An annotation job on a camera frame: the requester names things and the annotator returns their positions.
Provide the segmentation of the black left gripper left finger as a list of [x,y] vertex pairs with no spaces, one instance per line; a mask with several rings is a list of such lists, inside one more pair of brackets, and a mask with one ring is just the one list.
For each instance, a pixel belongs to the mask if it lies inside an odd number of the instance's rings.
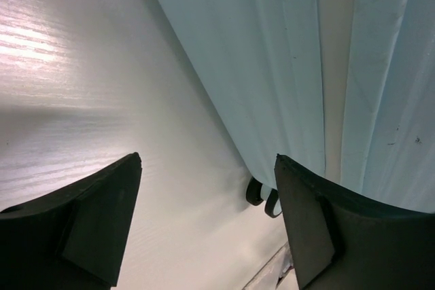
[[2,289],[116,287],[141,158],[130,153],[56,191],[1,211]]

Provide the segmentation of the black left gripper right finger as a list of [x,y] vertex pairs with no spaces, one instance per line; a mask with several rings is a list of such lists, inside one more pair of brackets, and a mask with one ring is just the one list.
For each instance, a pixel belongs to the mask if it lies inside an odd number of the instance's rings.
[[301,289],[433,289],[434,215],[372,200],[278,155],[275,178]]

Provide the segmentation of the light blue suitcase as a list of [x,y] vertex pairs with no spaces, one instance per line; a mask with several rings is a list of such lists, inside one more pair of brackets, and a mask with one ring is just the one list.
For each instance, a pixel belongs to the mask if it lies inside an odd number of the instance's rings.
[[266,199],[282,154],[434,211],[434,0],[158,2]]

